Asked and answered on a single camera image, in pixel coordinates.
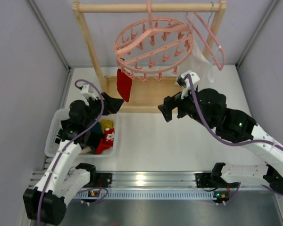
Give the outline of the dark teal sock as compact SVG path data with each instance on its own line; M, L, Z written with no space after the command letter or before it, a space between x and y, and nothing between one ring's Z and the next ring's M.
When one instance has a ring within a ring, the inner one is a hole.
M101 129L101 125L99 122L97 122L91 129L90 129L90 137L101 139L103 138L104 134Z

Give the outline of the red sock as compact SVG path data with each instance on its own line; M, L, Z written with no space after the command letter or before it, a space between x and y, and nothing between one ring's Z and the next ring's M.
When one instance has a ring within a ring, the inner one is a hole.
M122 72L121 69L117 70L117 91L126 102L130 100L132 83L132 79L125 72Z
M115 138L114 128L105 128L103 137L100 139L99 145L96 148L95 154L100 155L103 151L108 150L113 146Z

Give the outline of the black sock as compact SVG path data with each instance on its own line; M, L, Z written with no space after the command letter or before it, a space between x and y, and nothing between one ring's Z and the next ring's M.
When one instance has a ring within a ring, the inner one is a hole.
M56 129L55 134L55 144L59 144L61 141L66 140L67 138L67 129L69 127L70 120L61 120L59 121L60 125Z

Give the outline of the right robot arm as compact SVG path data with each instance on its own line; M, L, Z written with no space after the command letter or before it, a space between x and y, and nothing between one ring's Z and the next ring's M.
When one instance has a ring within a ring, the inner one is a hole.
M179 92L165 97L158 109L167 122L172 120L172 111L177 109L177 118L189 116L220 143L243 147L263 161L261 165L217 162L210 173L214 186L258 184L283 195L283 145L245 112L227 108L225 95L214 89Z

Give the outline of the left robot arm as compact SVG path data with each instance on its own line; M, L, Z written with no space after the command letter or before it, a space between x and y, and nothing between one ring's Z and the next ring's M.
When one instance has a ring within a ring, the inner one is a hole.
M94 165L80 163L70 177L68 171L84 147L95 146L99 135L91 131L92 127L103 115L116 114L123 103L123 99L103 92L99 97L88 96L86 101L75 100L70 104L68 115L61 122L61 141L55 157L34 188L26 189L23 194L30 220L58 226L77 193L86 185L95 185Z

